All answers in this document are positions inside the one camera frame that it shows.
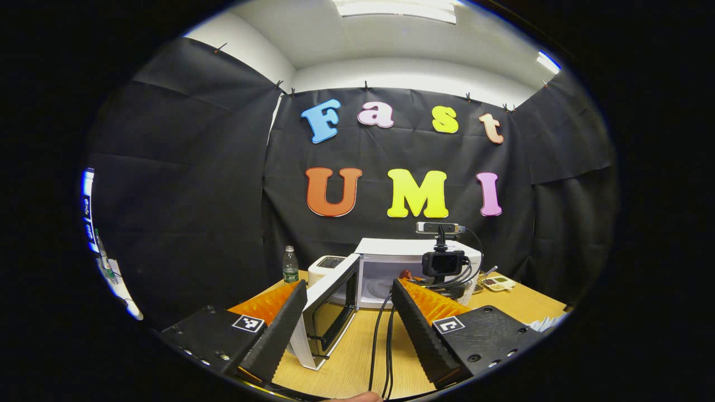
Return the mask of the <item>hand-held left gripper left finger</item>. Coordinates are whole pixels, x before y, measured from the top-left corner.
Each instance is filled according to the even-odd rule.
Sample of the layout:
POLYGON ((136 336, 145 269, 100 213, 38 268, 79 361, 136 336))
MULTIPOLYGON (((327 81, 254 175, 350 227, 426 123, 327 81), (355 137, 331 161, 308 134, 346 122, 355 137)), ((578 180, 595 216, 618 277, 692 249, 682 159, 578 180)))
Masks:
POLYGON ((208 305, 165 328, 159 338, 217 376, 266 386, 273 379, 307 302, 307 284, 284 286, 275 318, 234 313, 208 305))

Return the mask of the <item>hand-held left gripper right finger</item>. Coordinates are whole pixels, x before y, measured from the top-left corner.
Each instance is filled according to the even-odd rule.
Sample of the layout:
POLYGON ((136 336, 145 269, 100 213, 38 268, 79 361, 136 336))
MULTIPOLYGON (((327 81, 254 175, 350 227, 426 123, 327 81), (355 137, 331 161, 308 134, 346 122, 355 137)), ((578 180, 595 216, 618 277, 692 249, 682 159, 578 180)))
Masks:
POLYGON ((492 305, 428 319, 409 286, 422 290, 409 281, 393 280, 392 303, 427 379, 436 387, 483 377, 546 337, 492 305))

